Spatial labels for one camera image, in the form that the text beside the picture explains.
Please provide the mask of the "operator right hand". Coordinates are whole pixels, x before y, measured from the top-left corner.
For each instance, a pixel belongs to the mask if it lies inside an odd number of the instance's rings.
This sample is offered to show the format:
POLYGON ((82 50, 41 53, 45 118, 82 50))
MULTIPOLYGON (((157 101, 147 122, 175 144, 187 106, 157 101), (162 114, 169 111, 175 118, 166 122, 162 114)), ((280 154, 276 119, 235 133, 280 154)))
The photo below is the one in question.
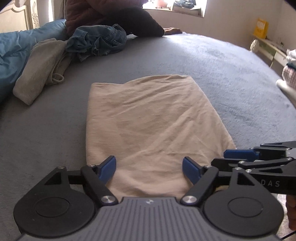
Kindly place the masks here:
POLYGON ((296 198, 293 195, 286 196, 286 208, 288 226, 291 230, 296 230, 296 198))

